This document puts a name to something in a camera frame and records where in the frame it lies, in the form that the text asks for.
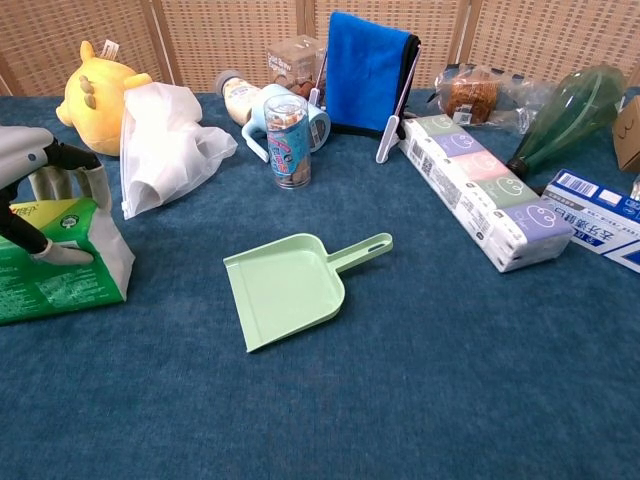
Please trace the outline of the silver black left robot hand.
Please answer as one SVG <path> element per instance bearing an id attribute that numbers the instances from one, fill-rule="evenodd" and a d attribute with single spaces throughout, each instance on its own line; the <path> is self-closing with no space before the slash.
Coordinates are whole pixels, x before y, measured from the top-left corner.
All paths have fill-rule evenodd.
<path id="1" fill-rule="evenodd" d="M 106 169 L 97 155 L 60 142 L 47 129 L 28 126 L 1 128 L 1 236 L 32 259 L 56 266 L 87 265 L 93 256 L 53 242 L 38 228 L 13 213 L 21 181 L 27 178 L 38 200 L 72 197 L 75 179 L 83 195 L 109 212 L 112 197 Z"/>

